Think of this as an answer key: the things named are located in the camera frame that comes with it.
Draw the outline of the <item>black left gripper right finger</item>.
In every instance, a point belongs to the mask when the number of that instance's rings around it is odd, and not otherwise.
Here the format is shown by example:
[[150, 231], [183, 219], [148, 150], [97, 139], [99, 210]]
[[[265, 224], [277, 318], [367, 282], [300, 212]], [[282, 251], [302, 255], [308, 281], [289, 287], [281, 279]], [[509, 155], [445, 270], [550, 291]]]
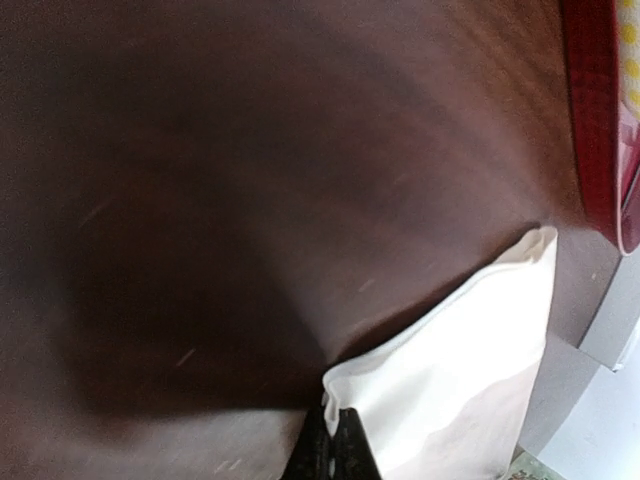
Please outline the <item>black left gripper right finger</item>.
[[381, 480], [358, 412], [339, 411], [339, 423], [332, 440], [334, 473], [338, 480]]

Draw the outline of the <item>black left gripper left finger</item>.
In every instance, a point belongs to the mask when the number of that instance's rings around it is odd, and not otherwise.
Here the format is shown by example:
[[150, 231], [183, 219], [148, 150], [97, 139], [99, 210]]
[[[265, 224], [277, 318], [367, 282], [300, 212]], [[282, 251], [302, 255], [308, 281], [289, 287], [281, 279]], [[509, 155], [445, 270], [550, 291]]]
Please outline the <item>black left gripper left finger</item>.
[[324, 407], [311, 408], [291, 456], [282, 474], [282, 480], [328, 480], [331, 437], [324, 420]]

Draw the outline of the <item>pink and cream underwear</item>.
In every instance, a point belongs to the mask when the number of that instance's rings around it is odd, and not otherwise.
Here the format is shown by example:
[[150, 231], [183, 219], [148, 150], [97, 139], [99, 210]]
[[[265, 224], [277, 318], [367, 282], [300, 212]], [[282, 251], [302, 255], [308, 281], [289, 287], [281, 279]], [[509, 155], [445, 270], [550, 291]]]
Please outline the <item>pink and cream underwear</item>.
[[331, 433], [354, 409], [385, 479], [499, 479], [546, 345], [558, 233], [527, 232], [428, 314], [323, 377]]

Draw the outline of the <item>white compartment box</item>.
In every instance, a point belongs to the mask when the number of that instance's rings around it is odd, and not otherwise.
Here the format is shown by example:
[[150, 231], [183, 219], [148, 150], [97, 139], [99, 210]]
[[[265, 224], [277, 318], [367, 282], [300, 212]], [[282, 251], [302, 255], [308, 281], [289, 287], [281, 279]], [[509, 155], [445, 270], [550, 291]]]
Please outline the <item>white compartment box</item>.
[[578, 347], [552, 336], [521, 447], [566, 479], [639, 476], [639, 256], [620, 260]]

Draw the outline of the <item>red round lacquer tray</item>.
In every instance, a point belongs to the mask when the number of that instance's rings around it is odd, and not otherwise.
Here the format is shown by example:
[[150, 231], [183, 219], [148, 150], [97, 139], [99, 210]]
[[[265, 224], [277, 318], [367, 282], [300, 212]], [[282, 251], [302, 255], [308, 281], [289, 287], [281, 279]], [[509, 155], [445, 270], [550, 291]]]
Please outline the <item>red round lacquer tray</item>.
[[629, 255], [639, 247], [639, 119], [622, 101], [617, 2], [564, 1], [561, 11], [585, 213]]

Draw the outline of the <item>yellow and blue patterned bowl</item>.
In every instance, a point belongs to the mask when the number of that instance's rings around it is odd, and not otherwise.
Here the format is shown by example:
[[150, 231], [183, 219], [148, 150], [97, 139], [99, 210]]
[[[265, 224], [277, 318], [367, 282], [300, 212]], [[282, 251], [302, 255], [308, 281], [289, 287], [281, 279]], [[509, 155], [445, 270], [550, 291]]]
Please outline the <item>yellow and blue patterned bowl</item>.
[[639, 0], [616, 4], [622, 101], [639, 119]]

